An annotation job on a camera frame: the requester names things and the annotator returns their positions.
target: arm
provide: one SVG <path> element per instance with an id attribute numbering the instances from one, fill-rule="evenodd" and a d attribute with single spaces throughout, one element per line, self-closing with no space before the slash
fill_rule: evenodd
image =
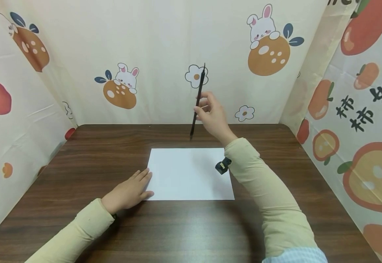
<path id="1" fill-rule="evenodd" d="M 223 144 L 224 155 L 232 160 L 230 171 L 249 191 L 262 212 L 266 257 L 276 257 L 286 249 L 297 247 L 317 249 L 305 215 L 282 180 L 246 139 L 238 139 L 233 134 L 224 110 L 213 94 L 203 92 L 202 97 L 207 100 L 194 108 L 197 119 Z"/>
<path id="2" fill-rule="evenodd" d="M 102 199 L 95 199 L 71 223 L 28 258 L 26 263 L 75 262 L 83 250 L 113 223 L 113 214 L 131 208 L 154 194 L 152 191 L 143 192 L 151 176 L 148 169 L 137 171 Z"/>

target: wooden table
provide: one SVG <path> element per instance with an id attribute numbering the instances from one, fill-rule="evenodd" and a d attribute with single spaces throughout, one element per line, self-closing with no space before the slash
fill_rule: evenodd
<path id="1" fill-rule="evenodd" d="M 284 125 L 232 125 L 285 182 L 329 262 L 379 262 Z M 147 165 L 151 148 L 221 147 L 201 125 L 83 125 L 0 225 L 0 262 L 24 262 L 78 211 Z M 126 211 L 78 262 L 253 262 L 261 215 L 232 177 L 235 201 L 151 201 Z"/>

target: white bunny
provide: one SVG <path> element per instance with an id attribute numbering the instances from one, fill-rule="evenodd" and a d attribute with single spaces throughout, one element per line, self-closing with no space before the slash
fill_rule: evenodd
<path id="1" fill-rule="evenodd" d="M 119 72 L 116 74 L 116 77 L 114 78 L 113 82 L 116 85 L 124 84 L 129 88 L 129 91 L 132 94 L 136 94 L 137 91 L 135 89 L 135 85 L 137 83 L 137 75 L 139 72 L 138 68 L 133 68 L 131 72 L 128 72 L 128 67 L 124 63 L 119 63 Z"/>
<path id="2" fill-rule="evenodd" d="M 280 36 L 280 32 L 276 31 L 274 20 L 271 18 L 272 5 L 268 4 L 264 6 L 262 11 L 262 17 L 258 18 L 257 15 L 251 15 L 248 17 L 246 23 L 251 26 L 251 49 L 258 47 L 260 39 L 269 36 L 271 39 L 277 39 Z"/>
<path id="3" fill-rule="evenodd" d="M 11 23 L 3 14 L 0 13 L 0 24 L 7 30 L 11 37 L 14 37 L 14 31 L 18 33 L 16 25 Z"/>

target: person's left hand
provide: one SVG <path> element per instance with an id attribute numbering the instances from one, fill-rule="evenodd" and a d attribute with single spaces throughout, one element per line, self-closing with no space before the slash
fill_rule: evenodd
<path id="1" fill-rule="evenodd" d="M 143 192 L 152 176 L 152 172 L 149 171 L 148 168 L 142 172 L 136 171 L 128 180 L 117 185 L 102 198 L 102 205 L 111 215 L 121 209 L 131 208 L 154 195 L 152 191 Z"/>

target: hand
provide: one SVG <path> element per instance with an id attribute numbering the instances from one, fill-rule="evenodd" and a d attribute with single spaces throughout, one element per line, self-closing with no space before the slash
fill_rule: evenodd
<path id="1" fill-rule="evenodd" d="M 203 122 L 205 129 L 215 136 L 223 147 L 237 139 L 236 135 L 230 130 L 227 124 L 226 114 L 223 106 L 216 100 L 211 92 L 202 92 L 199 107 L 194 107 L 194 111 L 198 114 L 197 120 Z"/>
<path id="2" fill-rule="evenodd" d="M 142 172 L 136 171 L 128 180 L 117 185 L 102 198 L 102 205 L 111 215 L 121 209 L 131 208 L 154 195 L 152 191 L 143 192 L 152 176 L 152 172 L 149 171 L 148 168 Z"/>

